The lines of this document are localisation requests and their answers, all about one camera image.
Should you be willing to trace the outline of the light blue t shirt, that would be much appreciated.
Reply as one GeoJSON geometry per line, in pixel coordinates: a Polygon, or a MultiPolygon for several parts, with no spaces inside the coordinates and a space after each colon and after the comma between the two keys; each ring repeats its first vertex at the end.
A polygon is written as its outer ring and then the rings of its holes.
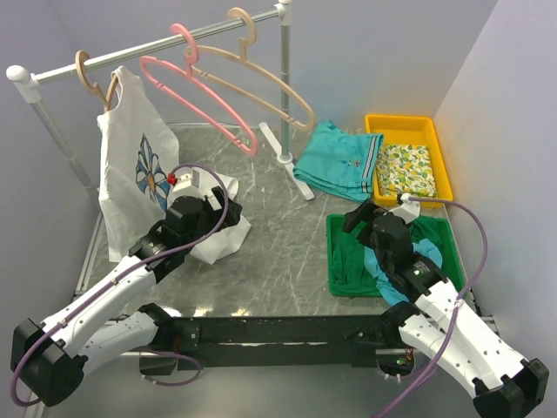
{"type": "MultiPolygon", "coordinates": [[[[418,242],[414,242],[413,250],[432,260],[437,267],[442,267],[442,254],[439,248],[429,239],[422,239],[418,242]]],[[[364,266],[367,272],[376,279],[376,287],[379,293],[391,307],[402,301],[409,301],[403,293],[395,289],[387,278],[387,275],[381,270],[375,252],[368,247],[364,248],[364,266]]]]}

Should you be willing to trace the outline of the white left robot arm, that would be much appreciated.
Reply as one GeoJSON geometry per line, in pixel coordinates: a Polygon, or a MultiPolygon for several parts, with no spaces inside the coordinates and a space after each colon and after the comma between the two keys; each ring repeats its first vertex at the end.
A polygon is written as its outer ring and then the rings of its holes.
{"type": "Polygon", "coordinates": [[[23,382],[48,407],[66,400],[98,366],[136,347],[161,350],[174,338],[171,316],[149,304],[116,325],[106,321],[136,295],[181,266],[194,246],[236,226],[243,207],[215,186],[200,198],[180,196],[163,219],[131,247],[128,255],[82,297],[39,323],[23,320],[12,337],[12,400],[23,382]]]}

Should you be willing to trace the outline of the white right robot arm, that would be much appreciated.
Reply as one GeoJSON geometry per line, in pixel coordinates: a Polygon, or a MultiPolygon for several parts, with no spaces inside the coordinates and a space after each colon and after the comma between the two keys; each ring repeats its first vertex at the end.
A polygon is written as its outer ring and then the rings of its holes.
{"type": "Polygon", "coordinates": [[[457,290],[431,259],[413,249],[409,226],[426,199],[404,193],[397,201],[391,210],[366,201],[345,214],[343,225],[345,233],[364,225],[359,243],[373,250],[393,288],[406,296],[386,311],[382,340],[391,347],[405,343],[429,359],[415,380],[376,415],[389,415],[442,368],[471,396],[479,416],[528,416],[543,402],[547,367],[511,348],[465,302],[480,269],[457,290]]]}

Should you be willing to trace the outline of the folded teal polo shirt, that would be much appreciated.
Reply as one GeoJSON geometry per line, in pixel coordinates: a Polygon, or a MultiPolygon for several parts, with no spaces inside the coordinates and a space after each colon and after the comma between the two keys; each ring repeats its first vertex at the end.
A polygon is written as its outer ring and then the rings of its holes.
{"type": "Polygon", "coordinates": [[[293,168],[295,179],[331,195],[363,202],[371,197],[381,133],[349,134],[333,122],[315,128],[293,168]]]}

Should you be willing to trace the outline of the dark green shirt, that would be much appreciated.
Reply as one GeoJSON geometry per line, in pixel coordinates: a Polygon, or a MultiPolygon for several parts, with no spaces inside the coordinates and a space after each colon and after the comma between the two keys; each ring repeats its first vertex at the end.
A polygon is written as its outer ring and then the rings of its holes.
{"type": "MultiPolygon", "coordinates": [[[[339,214],[329,215],[326,220],[329,291],[339,297],[380,297],[376,279],[364,266],[365,247],[356,239],[359,231],[344,233],[343,223],[344,216],[339,214]]],[[[420,216],[410,225],[412,243],[429,239],[441,252],[443,239],[439,226],[435,218],[420,216]]]]}

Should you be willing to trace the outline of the white flower print shirt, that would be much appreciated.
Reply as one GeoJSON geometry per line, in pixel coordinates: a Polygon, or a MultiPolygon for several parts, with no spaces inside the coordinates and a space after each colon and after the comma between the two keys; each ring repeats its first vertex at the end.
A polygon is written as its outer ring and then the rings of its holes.
{"type": "Polygon", "coordinates": [[[98,116],[102,133],[99,204],[112,262],[126,256],[163,219],[177,197],[166,180],[178,165],[179,144],[147,98],[140,77],[119,66],[117,105],[98,116]]]}

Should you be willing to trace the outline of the beige hanger on right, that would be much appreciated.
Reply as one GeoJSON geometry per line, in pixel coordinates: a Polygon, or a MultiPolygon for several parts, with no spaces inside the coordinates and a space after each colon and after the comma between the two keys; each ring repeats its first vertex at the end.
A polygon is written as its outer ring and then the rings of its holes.
{"type": "Polygon", "coordinates": [[[293,126],[300,131],[310,131],[315,126],[316,117],[312,107],[303,99],[303,97],[295,91],[289,82],[289,74],[286,66],[290,63],[290,43],[291,30],[286,24],[281,24],[280,41],[281,52],[279,56],[282,58],[283,74],[277,75],[269,71],[263,65],[253,61],[248,56],[248,50],[258,40],[258,29],[256,27],[255,18],[240,8],[232,7],[227,11],[227,17],[230,19],[238,19],[247,28],[247,34],[238,38],[238,50],[232,52],[217,46],[199,45],[198,51],[202,57],[220,58],[229,64],[233,64],[245,71],[256,82],[256,86],[250,87],[246,81],[236,84],[228,76],[220,77],[219,75],[205,71],[194,65],[192,71],[195,75],[226,88],[240,97],[252,101],[269,112],[274,113],[283,122],[293,126]],[[267,94],[258,95],[257,88],[262,84],[273,87],[280,95],[281,104],[274,104],[267,94]]]}

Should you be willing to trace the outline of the beige hanger with shirt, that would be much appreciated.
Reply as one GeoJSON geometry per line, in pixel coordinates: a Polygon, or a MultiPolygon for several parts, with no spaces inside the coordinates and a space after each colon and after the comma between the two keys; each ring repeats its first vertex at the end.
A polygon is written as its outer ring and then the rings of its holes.
{"type": "Polygon", "coordinates": [[[107,91],[103,91],[98,82],[92,83],[85,73],[85,62],[90,58],[90,55],[83,50],[77,51],[75,54],[75,65],[77,76],[82,86],[92,95],[98,97],[104,107],[104,112],[110,111],[112,108],[112,100],[116,94],[119,79],[117,75],[111,76],[111,82],[107,91]]]}

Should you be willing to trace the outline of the lemon print folded cloth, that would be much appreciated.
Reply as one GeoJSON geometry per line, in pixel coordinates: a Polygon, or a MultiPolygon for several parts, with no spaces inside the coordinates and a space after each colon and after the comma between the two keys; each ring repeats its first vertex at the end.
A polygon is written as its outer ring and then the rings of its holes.
{"type": "Polygon", "coordinates": [[[430,153],[425,145],[384,145],[376,169],[383,196],[410,193],[423,198],[437,197],[430,153]]]}

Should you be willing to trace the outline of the yellow plastic tray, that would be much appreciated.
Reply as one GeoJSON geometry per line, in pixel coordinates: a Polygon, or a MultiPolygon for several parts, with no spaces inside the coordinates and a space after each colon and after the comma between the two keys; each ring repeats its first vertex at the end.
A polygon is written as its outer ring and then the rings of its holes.
{"type": "Polygon", "coordinates": [[[453,200],[453,190],[447,175],[440,142],[429,117],[367,114],[367,133],[384,135],[383,145],[424,145],[429,151],[433,177],[439,199],[453,200]]]}

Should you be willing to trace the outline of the green plastic tray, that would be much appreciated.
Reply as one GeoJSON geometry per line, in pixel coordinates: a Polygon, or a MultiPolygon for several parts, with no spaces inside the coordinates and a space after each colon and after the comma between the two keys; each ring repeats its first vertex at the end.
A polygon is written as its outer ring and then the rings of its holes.
{"type": "MultiPolygon", "coordinates": [[[[326,219],[328,286],[334,296],[372,297],[381,296],[376,277],[365,267],[365,248],[357,241],[363,229],[359,224],[351,233],[343,231],[344,216],[331,214],[326,219]]],[[[431,242],[438,251],[429,253],[440,260],[441,270],[460,290],[465,279],[449,222],[446,219],[420,216],[410,225],[411,240],[418,251],[426,249],[431,242]]]]}

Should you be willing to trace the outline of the black base beam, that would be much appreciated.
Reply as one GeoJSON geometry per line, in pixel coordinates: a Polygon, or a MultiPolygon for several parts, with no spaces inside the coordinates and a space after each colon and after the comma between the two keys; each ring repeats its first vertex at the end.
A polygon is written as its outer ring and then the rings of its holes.
{"type": "Polygon", "coordinates": [[[173,318],[145,348],[203,367],[385,365],[407,374],[413,361],[378,315],[173,318]]]}

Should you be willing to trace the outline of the metal clothes rack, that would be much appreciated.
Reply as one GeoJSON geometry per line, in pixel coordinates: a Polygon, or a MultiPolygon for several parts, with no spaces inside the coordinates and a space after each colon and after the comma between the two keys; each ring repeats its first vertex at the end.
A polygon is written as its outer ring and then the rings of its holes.
{"type": "MultiPolygon", "coordinates": [[[[292,25],[292,3],[290,1],[279,1],[270,9],[252,15],[253,22],[262,22],[272,18],[280,21],[280,58],[281,76],[280,79],[285,84],[289,83],[290,76],[290,39],[292,25]]],[[[156,51],[163,51],[171,47],[185,44],[186,41],[179,35],[162,38],[147,44],[140,44],[110,54],[99,57],[89,58],[84,61],[83,69],[92,71],[112,64],[121,64],[132,58],[141,57],[156,51]]],[[[91,180],[83,165],[77,158],[75,152],[70,148],[62,132],[60,132],[54,118],[49,114],[44,104],[40,92],[42,85],[60,81],[78,74],[77,65],[69,64],[55,70],[46,71],[40,74],[33,74],[21,65],[12,65],[6,69],[6,77],[13,83],[23,100],[31,105],[31,108],[40,118],[50,137],[60,149],[64,159],[69,164],[71,170],[91,198],[93,203],[97,203],[98,189],[91,180]]],[[[259,125],[265,138],[272,149],[277,154],[278,162],[285,168],[289,176],[293,175],[292,153],[290,152],[290,133],[288,124],[281,123],[280,138],[275,138],[267,124],[259,125]]]]}

